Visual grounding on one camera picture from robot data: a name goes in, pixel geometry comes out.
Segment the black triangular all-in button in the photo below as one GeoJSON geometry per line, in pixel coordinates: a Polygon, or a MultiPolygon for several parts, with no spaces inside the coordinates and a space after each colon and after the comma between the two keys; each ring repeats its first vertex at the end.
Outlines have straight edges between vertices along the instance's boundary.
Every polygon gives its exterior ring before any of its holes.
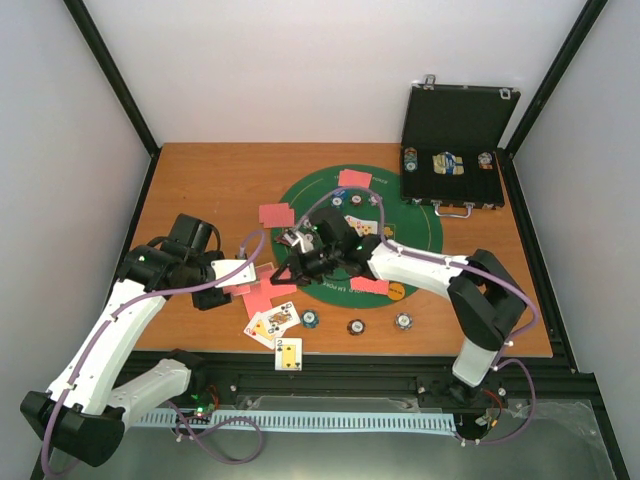
{"type": "Polygon", "coordinates": [[[291,237],[285,234],[277,236],[275,241],[279,244],[286,245],[286,246],[291,246],[293,243],[293,240],[291,239],[291,237]]]}

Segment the blue 50 chip stack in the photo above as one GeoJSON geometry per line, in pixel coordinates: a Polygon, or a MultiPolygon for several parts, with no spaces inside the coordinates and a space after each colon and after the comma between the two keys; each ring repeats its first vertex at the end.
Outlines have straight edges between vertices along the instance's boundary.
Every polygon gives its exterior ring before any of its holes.
{"type": "Polygon", "coordinates": [[[300,314],[300,321],[304,328],[314,329],[319,325],[319,315],[314,310],[305,310],[300,314]]]}

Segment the two of hearts card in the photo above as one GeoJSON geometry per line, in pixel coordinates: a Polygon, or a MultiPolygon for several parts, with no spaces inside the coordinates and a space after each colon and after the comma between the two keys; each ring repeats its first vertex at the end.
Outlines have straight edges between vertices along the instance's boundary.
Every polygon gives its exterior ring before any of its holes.
{"type": "Polygon", "coordinates": [[[268,349],[273,350],[277,338],[284,335],[284,330],[267,319],[262,312],[256,313],[244,329],[244,333],[268,349]]]}

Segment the two of spades card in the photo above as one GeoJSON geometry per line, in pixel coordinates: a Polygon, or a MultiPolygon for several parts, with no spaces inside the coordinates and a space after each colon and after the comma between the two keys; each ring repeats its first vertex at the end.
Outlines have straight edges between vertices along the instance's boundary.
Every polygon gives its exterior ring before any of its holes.
{"type": "Polygon", "coordinates": [[[303,340],[301,338],[280,337],[275,342],[275,370],[301,371],[303,340]]]}

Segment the brown 100 chip stack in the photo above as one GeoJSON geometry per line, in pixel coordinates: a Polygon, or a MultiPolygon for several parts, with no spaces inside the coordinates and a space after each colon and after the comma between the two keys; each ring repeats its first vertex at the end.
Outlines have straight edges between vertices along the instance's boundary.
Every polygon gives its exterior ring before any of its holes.
{"type": "Polygon", "coordinates": [[[347,324],[347,332],[350,335],[358,336],[358,335],[363,334],[365,332],[365,330],[366,330],[366,325],[360,319],[351,320],[347,324]]]}

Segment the red heart card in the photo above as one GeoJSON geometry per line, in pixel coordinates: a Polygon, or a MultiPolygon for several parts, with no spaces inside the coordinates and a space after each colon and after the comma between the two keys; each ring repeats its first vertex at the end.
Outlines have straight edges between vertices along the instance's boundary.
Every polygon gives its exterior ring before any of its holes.
{"type": "Polygon", "coordinates": [[[362,223],[362,221],[356,217],[346,215],[345,219],[347,220],[347,223],[357,231],[361,231],[365,228],[365,225],[362,223]]]}

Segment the red diamond card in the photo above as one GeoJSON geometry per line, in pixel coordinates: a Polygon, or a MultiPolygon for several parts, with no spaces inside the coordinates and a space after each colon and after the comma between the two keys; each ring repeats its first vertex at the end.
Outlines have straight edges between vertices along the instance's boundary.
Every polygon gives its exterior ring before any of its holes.
{"type": "Polygon", "coordinates": [[[365,236],[365,235],[377,235],[378,234],[378,223],[375,221],[366,221],[366,220],[361,220],[362,223],[365,225],[365,228],[361,231],[357,231],[357,233],[360,236],[365,236]]]}

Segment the blue orange chips top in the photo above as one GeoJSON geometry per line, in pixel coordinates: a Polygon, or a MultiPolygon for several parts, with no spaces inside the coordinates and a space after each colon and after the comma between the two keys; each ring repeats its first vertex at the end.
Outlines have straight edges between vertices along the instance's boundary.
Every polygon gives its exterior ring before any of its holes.
{"type": "Polygon", "coordinates": [[[371,206],[379,206],[382,203],[382,198],[379,195],[370,195],[368,201],[371,206]]]}

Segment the blue orange 10 chip stack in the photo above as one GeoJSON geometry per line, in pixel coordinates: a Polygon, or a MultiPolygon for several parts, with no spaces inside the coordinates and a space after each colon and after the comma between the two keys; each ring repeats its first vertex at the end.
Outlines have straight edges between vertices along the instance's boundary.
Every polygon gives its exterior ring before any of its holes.
{"type": "Polygon", "coordinates": [[[395,325],[399,329],[401,329],[403,331],[406,331],[406,330],[409,330],[409,329],[412,328],[413,319],[409,314],[407,314],[405,312],[402,312],[402,313],[399,313],[399,314],[396,315],[395,325]]]}

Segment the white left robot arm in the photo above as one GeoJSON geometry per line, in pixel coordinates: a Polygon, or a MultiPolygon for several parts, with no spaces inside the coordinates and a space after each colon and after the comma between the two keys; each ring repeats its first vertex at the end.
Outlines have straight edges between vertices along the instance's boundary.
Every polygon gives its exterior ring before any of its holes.
{"type": "Polygon", "coordinates": [[[42,441],[40,460],[58,449],[91,466],[105,463],[125,432],[160,404],[176,397],[201,400],[208,390],[204,362],[175,349],[149,371],[115,384],[133,347],[168,300],[189,293],[199,310],[229,296],[213,286],[211,263],[223,259],[208,249],[217,228],[186,214],[170,232],[126,254],[106,306],[65,370],[43,391],[28,392],[20,411],[42,441]]]}

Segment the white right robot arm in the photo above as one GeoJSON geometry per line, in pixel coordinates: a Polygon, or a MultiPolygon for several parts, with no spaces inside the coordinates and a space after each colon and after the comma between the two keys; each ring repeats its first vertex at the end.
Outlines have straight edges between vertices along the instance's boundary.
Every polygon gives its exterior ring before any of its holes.
{"type": "Polygon", "coordinates": [[[337,269],[350,277],[398,282],[451,302],[464,334],[453,363],[456,380],[478,387],[496,367],[527,304],[527,296],[491,252],[446,256],[411,248],[380,234],[361,235],[333,207],[307,218],[312,238],[297,229],[281,235],[290,247],[273,285],[320,283],[337,269]]]}

